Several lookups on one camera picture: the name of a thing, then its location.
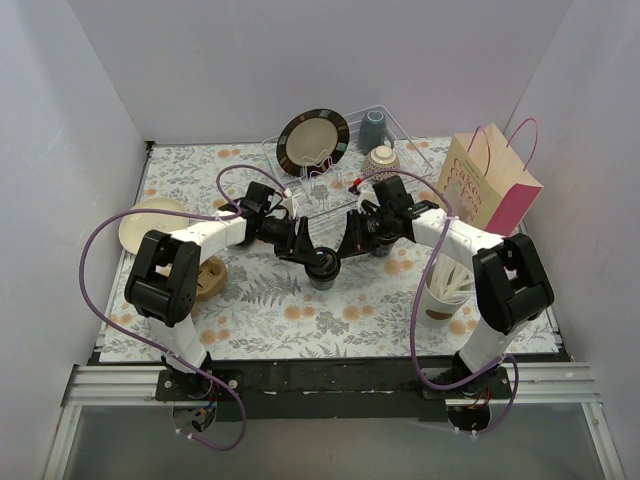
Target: white container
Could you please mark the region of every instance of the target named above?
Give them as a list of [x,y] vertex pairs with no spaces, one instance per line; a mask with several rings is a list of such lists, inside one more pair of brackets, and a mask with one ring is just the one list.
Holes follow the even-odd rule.
[[420,306],[418,307],[418,314],[416,316],[416,321],[428,328],[442,328],[446,326],[453,315],[464,305],[473,293],[473,284],[470,284],[461,288],[461,290],[469,292],[465,298],[456,301],[441,301],[436,298],[435,294],[429,289],[436,263],[437,261],[434,262],[427,274],[427,283],[420,297]]

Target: brown paper bag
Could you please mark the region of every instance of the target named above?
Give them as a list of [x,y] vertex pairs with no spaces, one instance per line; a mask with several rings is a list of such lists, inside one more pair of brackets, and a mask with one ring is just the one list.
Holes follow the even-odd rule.
[[[488,232],[510,235],[536,199],[542,185],[511,147],[511,140],[528,118],[507,140],[495,124],[473,133],[456,133],[444,161],[438,190],[451,202],[453,213],[466,223]],[[476,139],[482,130],[486,141]]]

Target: gray floor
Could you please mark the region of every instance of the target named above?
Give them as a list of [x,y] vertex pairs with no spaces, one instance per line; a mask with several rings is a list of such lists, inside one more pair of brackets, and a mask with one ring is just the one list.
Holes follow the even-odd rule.
[[[208,436],[232,438],[237,424]],[[165,407],[85,407],[67,479],[600,479],[580,405],[516,405],[477,440],[412,420],[253,421],[245,441],[212,452],[173,431]]]

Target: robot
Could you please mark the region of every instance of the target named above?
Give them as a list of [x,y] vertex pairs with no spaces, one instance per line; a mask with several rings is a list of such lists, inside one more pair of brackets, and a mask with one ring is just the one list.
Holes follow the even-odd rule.
[[[198,341],[190,311],[195,302],[201,263],[226,247],[249,245],[255,239],[274,245],[275,255],[304,266],[310,283],[329,289],[349,257],[384,255],[400,238],[433,247],[447,214],[430,201],[415,202],[398,176],[373,186],[373,194],[360,192],[358,208],[347,213],[346,231],[337,252],[314,247],[308,218],[295,218],[292,202],[272,207],[275,190],[251,182],[246,195],[237,200],[241,215],[227,205],[219,221],[197,223],[172,233],[148,232],[129,275],[125,298],[140,315],[151,318],[151,331],[174,356],[197,367],[207,358]],[[464,222],[451,220],[443,253],[473,271],[478,325],[468,342],[454,355],[450,369],[434,383],[451,384],[478,372],[504,354],[515,336],[554,301],[554,294],[532,240],[521,233],[504,238]],[[165,277],[157,267],[172,265]],[[209,388],[206,379],[175,361],[163,357],[173,378],[193,392],[193,398]],[[482,382],[482,376],[476,382]]]

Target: plate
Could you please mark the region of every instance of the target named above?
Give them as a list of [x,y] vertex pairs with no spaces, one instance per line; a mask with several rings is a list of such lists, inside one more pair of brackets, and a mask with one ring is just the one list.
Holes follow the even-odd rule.
[[[156,197],[134,205],[131,210],[141,208],[157,208],[159,210],[170,210],[172,212],[187,213],[186,208],[177,200],[165,197]],[[162,213],[136,213],[127,215],[120,222],[118,228],[118,238],[124,249],[133,253],[138,253],[140,243],[145,233],[149,230],[159,230],[164,233],[173,232],[189,226],[189,219],[186,217],[174,217]]]
[[278,137],[276,157],[285,172],[301,177],[304,167],[307,175],[326,172],[332,163],[338,163],[348,145],[347,121],[333,110],[318,108],[289,122]]

